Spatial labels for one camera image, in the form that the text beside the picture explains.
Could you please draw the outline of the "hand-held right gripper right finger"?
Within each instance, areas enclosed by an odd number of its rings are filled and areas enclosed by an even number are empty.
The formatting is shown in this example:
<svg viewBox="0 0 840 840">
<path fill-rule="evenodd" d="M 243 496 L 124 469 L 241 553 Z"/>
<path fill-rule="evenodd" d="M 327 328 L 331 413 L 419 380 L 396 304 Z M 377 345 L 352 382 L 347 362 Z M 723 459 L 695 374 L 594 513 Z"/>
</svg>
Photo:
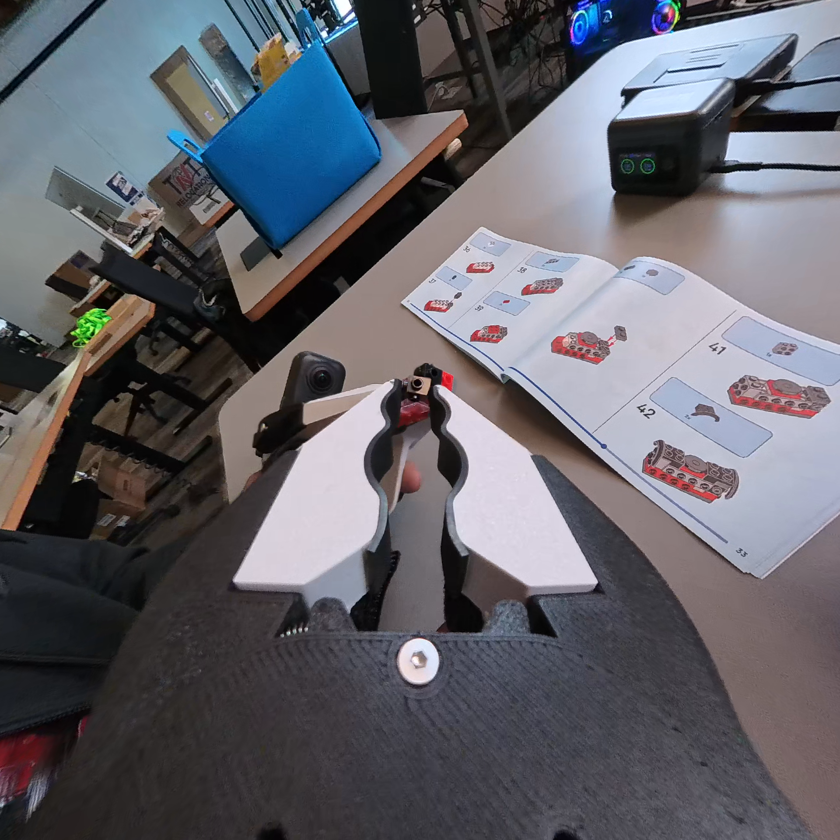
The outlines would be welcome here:
<svg viewBox="0 0 840 840">
<path fill-rule="evenodd" d="M 448 613 L 469 601 L 590 593 L 598 580 L 529 451 L 456 394 L 432 390 L 437 469 L 450 485 L 441 542 Z"/>
</svg>

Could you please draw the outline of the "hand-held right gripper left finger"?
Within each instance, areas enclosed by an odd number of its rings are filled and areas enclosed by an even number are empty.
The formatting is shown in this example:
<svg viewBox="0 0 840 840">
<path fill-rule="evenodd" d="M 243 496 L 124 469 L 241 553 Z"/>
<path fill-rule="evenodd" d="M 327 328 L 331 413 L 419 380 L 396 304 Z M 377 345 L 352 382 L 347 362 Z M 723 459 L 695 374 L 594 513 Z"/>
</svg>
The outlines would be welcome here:
<svg viewBox="0 0 840 840">
<path fill-rule="evenodd" d="M 392 466 L 396 383 L 381 384 L 370 403 L 381 432 L 363 451 L 297 448 L 279 459 L 283 480 L 233 587 L 296 593 L 307 606 L 332 597 L 351 609 L 382 586 L 391 551 L 382 478 Z"/>
</svg>

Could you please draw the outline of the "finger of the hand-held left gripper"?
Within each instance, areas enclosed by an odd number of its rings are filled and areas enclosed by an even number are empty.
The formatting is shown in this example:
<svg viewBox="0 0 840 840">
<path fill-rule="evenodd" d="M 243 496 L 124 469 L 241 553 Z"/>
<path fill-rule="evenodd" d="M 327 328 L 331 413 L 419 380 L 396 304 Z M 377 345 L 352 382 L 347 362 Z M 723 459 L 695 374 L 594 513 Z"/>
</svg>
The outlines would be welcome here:
<svg viewBox="0 0 840 840">
<path fill-rule="evenodd" d="M 388 502 L 388 513 L 393 513 L 398 501 L 405 494 L 400 494 L 403 468 L 411 450 L 428 434 L 428 427 L 408 427 L 392 438 L 392 466 L 382 478 L 382 488 Z"/>
<path fill-rule="evenodd" d="M 364 405 L 381 385 L 364 385 L 307 403 L 299 448 L 325 452 L 361 452 L 382 430 L 376 402 Z"/>
</svg>

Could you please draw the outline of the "red grey toy brick model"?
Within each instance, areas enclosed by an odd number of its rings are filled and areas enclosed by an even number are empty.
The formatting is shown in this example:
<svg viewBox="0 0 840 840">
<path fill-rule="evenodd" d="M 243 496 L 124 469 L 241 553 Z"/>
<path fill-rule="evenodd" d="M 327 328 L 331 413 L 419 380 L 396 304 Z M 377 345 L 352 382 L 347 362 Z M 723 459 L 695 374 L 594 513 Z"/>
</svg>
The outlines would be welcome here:
<svg viewBox="0 0 840 840">
<path fill-rule="evenodd" d="M 441 385 L 454 390 L 454 375 L 434 364 L 424 363 L 402 380 L 402 400 L 397 431 L 403 432 L 408 427 L 419 424 L 429 416 L 429 395 L 434 386 Z"/>
</svg>

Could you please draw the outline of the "person's left forearm dark sleeve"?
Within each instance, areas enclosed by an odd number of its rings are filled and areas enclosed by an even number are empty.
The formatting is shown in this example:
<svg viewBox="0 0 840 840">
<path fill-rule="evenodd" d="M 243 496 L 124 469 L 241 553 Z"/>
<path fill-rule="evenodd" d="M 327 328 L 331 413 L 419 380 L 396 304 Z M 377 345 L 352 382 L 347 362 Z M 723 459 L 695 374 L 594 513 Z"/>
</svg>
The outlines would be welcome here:
<svg viewBox="0 0 840 840">
<path fill-rule="evenodd" d="M 159 549 L 1 531 L 1 735 L 91 708 L 190 537 Z"/>
</svg>

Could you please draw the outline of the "white side desk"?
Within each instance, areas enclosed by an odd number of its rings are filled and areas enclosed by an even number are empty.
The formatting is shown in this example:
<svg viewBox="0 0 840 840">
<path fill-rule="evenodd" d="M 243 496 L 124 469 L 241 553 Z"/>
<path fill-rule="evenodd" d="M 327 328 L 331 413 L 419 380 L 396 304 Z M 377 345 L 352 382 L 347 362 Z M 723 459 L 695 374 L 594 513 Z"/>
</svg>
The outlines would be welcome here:
<svg viewBox="0 0 840 840">
<path fill-rule="evenodd" d="M 255 322 L 314 271 L 368 219 L 445 151 L 469 123 L 463 110 L 373 119 L 380 162 L 296 237 L 248 269 L 242 252 L 257 233 L 241 211 L 217 228 L 217 241 L 238 300 Z"/>
</svg>

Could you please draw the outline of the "wooden desk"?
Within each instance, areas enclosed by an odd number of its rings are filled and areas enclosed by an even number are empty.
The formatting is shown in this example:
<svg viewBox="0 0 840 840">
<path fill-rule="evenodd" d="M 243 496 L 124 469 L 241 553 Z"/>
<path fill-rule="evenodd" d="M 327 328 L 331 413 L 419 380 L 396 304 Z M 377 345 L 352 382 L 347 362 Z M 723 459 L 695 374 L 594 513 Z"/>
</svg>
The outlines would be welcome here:
<svg viewBox="0 0 840 840">
<path fill-rule="evenodd" d="M 122 297 L 108 310 L 111 320 L 102 330 L 11 420 L 10 431 L 2 434 L 2 529 L 14 530 L 22 521 L 82 378 L 133 339 L 154 312 L 150 301 Z"/>
</svg>

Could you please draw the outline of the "black office chair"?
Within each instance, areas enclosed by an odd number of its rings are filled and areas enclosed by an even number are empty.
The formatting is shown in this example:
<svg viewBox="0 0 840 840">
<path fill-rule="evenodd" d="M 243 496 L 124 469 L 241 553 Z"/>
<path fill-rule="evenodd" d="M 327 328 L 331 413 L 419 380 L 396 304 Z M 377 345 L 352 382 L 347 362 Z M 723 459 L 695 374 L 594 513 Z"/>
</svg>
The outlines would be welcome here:
<svg viewBox="0 0 840 840">
<path fill-rule="evenodd" d="M 259 348 L 246 333 L 245 318 L 213 291 L 211 284 L 191 287 L 130 257 L 109 242 L 102 245 L 101 258 L 93 269 L 124 294 L 151 302 L 187 326 L 211 330 L 252 372 L 260 369 Z"/>
</svg>

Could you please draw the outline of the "brick instruction booklet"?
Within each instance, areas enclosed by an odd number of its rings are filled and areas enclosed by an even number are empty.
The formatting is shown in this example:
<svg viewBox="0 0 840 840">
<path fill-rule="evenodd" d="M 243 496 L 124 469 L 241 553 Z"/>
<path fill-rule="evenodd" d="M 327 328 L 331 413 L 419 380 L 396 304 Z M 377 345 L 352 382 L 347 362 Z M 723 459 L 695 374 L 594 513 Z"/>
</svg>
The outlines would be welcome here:
<svg viewBox="0 0 840 840">
<path fill-rule="evenodd" d="M 838 518 L 838 344 L 686 268 L 482 227 L 402 305 L 744 573 Z"/>
</svg>

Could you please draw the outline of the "blue fabric bin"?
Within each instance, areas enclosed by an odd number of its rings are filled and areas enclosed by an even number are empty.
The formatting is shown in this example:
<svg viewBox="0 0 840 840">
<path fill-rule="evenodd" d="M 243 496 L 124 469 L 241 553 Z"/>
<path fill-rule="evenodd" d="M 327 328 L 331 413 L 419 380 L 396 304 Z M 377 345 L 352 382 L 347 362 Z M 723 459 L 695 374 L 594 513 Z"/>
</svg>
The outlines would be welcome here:
<svg viewBox="0 0 840 840">
<path fill-rule="evenodd" d="M 182 132 L 167 135 L 207 170 L 277 257 L 382 158 L 309 12 L 297 12 L 296 20 L 301 57 L 204 148 Z"/>
</svg>

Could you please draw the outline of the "printed cardboard box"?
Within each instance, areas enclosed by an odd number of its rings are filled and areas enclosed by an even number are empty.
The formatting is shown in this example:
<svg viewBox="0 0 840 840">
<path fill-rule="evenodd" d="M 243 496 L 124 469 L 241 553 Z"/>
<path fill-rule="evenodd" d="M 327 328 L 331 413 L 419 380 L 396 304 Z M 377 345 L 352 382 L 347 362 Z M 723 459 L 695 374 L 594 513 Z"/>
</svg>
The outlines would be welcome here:
<svg viewBox="0 0 840 840">
<path fill-rule="evenodd" d="M 199 225 L 213 224 L 233 206 L 207 169 L 183 152 L 150 178 L 148 187 L 168 210 Z"/>
</svg>

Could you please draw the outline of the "leaning white panel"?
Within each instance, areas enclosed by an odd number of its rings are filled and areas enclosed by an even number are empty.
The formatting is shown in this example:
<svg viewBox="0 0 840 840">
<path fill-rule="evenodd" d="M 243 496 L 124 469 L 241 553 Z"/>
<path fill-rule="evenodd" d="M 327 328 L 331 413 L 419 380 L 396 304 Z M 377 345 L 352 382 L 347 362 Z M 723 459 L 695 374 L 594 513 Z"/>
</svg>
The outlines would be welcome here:
<svg viewBox="0 0 840 840">
<path fill-rule="evenodd" d="M 68 211 L 77 211 L 102 228 L 110 228 L 126 210 L 123 203 L 98 192 L 58 166 L 51 172 L 45 198 Z"/>
</svg>

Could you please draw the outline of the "leaning cardboard sheet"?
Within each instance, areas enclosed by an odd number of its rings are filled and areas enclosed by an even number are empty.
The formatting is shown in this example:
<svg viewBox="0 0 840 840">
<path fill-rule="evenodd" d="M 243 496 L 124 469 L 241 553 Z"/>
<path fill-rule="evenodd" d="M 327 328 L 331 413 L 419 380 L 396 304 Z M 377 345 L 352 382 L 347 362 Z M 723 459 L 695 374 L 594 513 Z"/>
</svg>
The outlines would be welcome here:
<svg viewBox="0 0 840 840">
<path fill-rule="evenodd" d="M 217 80 L 212 80 L 183 45 L 150 74 L 155 86 L 192 131 L 212 138 L 236 114 L 236 107 Z"/>
</svg>

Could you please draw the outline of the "black chair back panel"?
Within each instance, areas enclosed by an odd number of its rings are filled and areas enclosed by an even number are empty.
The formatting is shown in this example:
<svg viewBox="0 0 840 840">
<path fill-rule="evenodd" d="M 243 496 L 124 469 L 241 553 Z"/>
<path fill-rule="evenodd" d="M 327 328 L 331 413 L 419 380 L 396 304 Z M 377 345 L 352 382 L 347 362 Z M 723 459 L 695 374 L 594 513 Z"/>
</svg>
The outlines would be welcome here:
<svg viewBox="0 0 840 840">
<path fill-rule="evenodd" d="M 427 113 L 424 75 L 409 1 L 354 1 L 376 118 Z"/>
</svg>

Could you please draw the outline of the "red printed packet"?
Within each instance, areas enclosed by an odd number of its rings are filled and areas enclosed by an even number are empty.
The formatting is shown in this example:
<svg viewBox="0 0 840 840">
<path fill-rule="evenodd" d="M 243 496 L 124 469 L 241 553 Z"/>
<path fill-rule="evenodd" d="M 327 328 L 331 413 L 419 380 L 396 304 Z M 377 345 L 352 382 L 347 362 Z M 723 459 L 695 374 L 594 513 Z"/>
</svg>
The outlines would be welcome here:
<svg viewBox="0 0 840 840">
<path fill-rule="evenodd" d="M 85 731 L 88 714 L 51 721 L 1 738 L 1 813 L 28 819 Z"/>
</svg>

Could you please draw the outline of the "black charger with green displays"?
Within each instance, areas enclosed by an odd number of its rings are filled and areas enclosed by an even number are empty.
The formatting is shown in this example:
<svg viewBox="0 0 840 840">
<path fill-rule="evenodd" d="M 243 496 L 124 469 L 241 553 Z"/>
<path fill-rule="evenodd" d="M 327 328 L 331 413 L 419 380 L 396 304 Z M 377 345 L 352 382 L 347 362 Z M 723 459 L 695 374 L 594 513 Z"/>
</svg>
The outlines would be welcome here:
<svg viewBox="0 0 840 840">
<path fill-rule="evenodd" d="M 727 78 L 639 92 L 607 127 L 614 192 L 692 194 L 725 160 L 735 95 Z"/>
</svg>

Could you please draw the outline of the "computer case with coloured lights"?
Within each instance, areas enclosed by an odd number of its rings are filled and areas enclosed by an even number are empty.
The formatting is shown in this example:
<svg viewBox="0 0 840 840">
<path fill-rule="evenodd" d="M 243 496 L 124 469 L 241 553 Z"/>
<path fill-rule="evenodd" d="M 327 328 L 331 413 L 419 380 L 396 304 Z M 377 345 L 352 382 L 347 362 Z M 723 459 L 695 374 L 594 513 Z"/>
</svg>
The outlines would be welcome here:
<svg viewBox="0 0 840 840">
<path fill-rule="evenodd" d="M 680 21 L 682 1 L 578 1 L 568 8 L 568 36 L 574 49 L 616 46 L 667 35 Z"/>
</svg>

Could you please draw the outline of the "black power bank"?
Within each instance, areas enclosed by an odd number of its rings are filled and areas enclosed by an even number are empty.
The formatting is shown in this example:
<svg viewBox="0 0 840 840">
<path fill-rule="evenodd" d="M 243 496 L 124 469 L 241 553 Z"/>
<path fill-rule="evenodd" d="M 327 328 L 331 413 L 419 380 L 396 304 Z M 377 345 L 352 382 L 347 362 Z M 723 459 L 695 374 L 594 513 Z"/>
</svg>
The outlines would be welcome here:
<svg viewBox="0 0 840 840">
<path fill-rule="evenodd" d="M 790 65 L 798 43 L 798 35 L 785 34 L 659 55 L 624 86 L 623 104 L 648 89 L 697 81 L 727 78 L 738 90 L 773 81 Z"/>
</svg>

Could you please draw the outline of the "black phone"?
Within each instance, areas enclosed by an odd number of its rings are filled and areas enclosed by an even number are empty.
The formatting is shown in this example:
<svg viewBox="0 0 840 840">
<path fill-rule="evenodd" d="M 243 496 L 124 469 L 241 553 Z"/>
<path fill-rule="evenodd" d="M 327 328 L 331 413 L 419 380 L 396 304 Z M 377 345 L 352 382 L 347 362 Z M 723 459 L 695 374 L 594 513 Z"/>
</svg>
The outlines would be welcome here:
<svg viewBox="0 0 840 840">
<path fill-rule="evenodd" d="M 811 81 L 839 74 L 839 37 L 815 46 L 782 81 Z M 834 132 L 839 126 L 839 82 L 797 86 L 767 93 L 731 121 L 734 132 Z"/>
</svg>

